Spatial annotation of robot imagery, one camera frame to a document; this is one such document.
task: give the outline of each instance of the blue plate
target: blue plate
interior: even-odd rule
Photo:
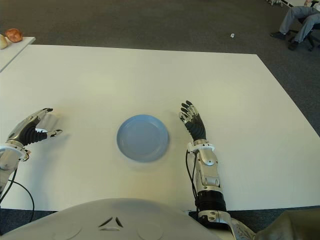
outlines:
[[[120,126],[116,141],[120,151],[128,158],[150,162],[160,158],[168,146],[168,131],[157,118],[136,115]]]

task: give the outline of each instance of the person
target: person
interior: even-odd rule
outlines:
[[[320,208],[286,210],[254,240],[318,240]]]
[[[285,16],[279,31],[270,33],[270,36],[285,40],[289,27],[294,20],[306,18],[302,24],[302,28],[288,46],[288,49],[294,51],[298,47],[299,43],[305,39],[313,26],[315,24],[320,24],[320,3],[316,3],[313,7],[308,7],[307,4],[310,2],[312,2],[312,0],[305,0],[304,6],[291,7]]]

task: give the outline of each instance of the white table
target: white table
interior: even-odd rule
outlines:
[[[254,54],[29,45],[0,77],[1,142],[38,109],[60,116],[63,134],[28,147],[17,172],[38,210],[116,197],[193,209],[191,138],[178,118],[185,100],[216,146],[229,210],[320,204],[320,138]],[[168,129],[168,150],[155,162],[134,162],[117,147],[119,126],[137,114]],[[31,203],[14,186],[1,206]]]
[[[36,40],[33,36],[23,37],[22,41],[13,43],[7,37],[8,46],[0,50],[0,73],[11,63],[11,61],[29,44]]]

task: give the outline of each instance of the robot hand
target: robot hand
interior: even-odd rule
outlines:
[[[179,113],[179,117],[191,134],[193,141],[206,140],[206,128],[196,107],[189,101],[181,105],[181,111],[183,112]]]
[[[22,146],[36,143],[47,138],[55,137],[62,133],[61,129],[49,131],[49,132],[38,132],[36,126],[45,117],[45,115],[51,112],[52,108],[44,108],[36,111],[22,122],[20,122],[9,134],[7,143],[17,144],[20,143]]]
[[[25,118],[9,134],[6,143],[0,145],[0,197],[10,174],[17,169],[19,161],[24,162],[29,159],[30,152],[24,147],[62,133],[60,129],[49,132],[36,131],[36,126],[52,110],[44,108]]]

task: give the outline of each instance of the gray carpet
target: gray carpet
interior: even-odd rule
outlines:
[[[287,10],[265,0],[0,0],[0,33],[18,28],[41,45],[257,54],[319,135],[320,49],[309,52],[304,42],[289,51],[286,41],[269,36]],[[320,31],[314,36],[320,38]],[[282,212],[231,214],[259,231]],[[36,218],[49,213],[37,212]],[[7,232],[30,213],[0,214]]]

